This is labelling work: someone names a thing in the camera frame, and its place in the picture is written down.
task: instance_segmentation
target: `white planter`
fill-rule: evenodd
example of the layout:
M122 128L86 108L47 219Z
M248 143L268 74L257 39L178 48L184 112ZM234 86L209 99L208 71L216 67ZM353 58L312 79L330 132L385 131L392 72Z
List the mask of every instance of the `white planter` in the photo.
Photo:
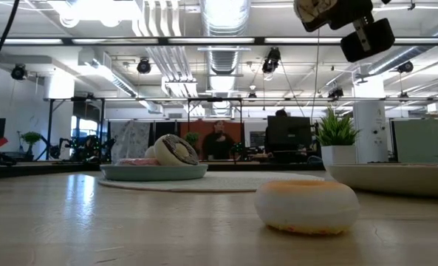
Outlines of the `white planter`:
M354 146L323 146L321 150L324 166L357 163Z

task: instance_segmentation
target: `blue plate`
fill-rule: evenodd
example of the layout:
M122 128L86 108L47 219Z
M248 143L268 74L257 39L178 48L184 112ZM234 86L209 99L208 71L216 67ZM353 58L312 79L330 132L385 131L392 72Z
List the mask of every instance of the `blue plate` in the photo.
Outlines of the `blue plate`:
M100 166L103 176L115 181L177 181L203 178L208 165L198 166Z

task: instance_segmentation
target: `green plant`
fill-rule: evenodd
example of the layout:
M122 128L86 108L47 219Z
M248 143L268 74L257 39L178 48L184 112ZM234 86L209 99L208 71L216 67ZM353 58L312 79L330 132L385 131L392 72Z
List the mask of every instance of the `green plant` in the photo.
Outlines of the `green plant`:
M35 143L41 140L41 135L36 132L27 132L21 136L21 139L24 140L28 145L33 146Z
M199 141L199 133L197 132L188 132L186 136L184 136L185 141L187 141L191 146L195 146L197 141Z
M355 143L359 130L353 129L350 116L338 117L331 107L322 118L317 140L322 146L349 146Z

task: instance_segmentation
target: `potted plant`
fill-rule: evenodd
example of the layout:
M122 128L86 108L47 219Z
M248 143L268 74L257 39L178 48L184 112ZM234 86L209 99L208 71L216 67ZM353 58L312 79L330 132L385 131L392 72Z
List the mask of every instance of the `potted plant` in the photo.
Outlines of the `potted plant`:
M350 117L338 117L331 107L322 118L317 140L322 147L324 166L356 163L354 143L359 131L353 128Z
M33 156L33 145L41 140L41 135L36 132L27 132L21 136L21 139L28 144L27 156Z
M199 141L199 133L197 132L188 132L186 136L184 136L184 140L189 143L194 148L194 151L199 155L199 149L196 147L197 142Z

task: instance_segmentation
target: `white bowl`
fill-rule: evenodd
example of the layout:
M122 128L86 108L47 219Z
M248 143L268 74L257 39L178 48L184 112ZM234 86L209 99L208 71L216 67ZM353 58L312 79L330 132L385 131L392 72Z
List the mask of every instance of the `white bowl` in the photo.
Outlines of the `white bowl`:
M438 197L438 165L333 165L327 171L351 188Z

